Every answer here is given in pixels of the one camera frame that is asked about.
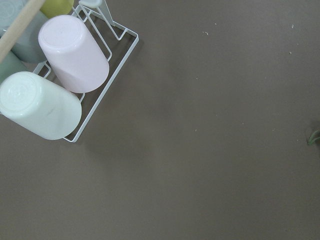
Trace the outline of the grey green plastic cup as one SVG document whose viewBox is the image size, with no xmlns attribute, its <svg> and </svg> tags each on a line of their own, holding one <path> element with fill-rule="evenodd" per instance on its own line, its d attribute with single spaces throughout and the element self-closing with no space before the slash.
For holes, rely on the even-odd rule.
<svg viewBox="0 0 320 240">
<path fill-rule="evenodd" d="M 42 25 L 48 18 L 38 12 L 20 38 L 16 41 L 10 52 L 0 64 L 0 81 L 18 72 L 28 72 L 24 63 L 38 64 L 44 62 L 46 57 L 39 45 L 38 34 Z"/>
</svg>

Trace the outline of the dark cherry pair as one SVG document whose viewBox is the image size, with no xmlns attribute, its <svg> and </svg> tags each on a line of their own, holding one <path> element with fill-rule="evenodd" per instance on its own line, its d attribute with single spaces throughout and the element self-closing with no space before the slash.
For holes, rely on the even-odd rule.
<svg viewBox="0 0 320 240">
<path fill-rule="evenodd" d="M 320 130 L 317 129 L 315 130 L 311 135 L 310 137 L 307 139 L 307 144 L 310 146 L 310 145 L 313 145 L 316 141 L 318 141 L 320 139 Z"/>
</svg>

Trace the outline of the pink plastic cup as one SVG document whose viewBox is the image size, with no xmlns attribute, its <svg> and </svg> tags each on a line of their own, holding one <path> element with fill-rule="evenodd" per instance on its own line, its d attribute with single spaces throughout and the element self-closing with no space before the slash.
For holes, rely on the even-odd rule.
<svg viewBox="0 0 320 240">
<path fill-rule="evenodd" d="M 64 88 L 88 93 L 107 80 L 109 62 L 82 20 L 59 15 L 46 21 L 38 33 L 39 45 Z"/>
</svg>

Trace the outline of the yellow green plastic cup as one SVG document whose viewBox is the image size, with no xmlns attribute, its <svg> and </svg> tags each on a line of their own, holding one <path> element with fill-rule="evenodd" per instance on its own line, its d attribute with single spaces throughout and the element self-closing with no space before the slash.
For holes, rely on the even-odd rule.
<svg viewBox="0 0 320 240">
<path fill-rule="evenodd" d="M 74 6 L 74 0 L 46 0 L 40 11 L 51 19 L 60 15 L 68 15 Z"/>
</svg>

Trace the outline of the mint white plastic cup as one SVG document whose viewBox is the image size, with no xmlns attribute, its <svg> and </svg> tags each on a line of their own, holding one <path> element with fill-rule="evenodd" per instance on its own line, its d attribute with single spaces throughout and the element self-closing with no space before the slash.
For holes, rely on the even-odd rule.
<svg viewBox="0 0 320 240">
<path fill-rule="evenodd" d="M 0 112 L 44 139 L 59 140 L 76 129 L 82 106 L 65 88 L 33 72 L 22 71 L 1 83 Z"/>
</svg>

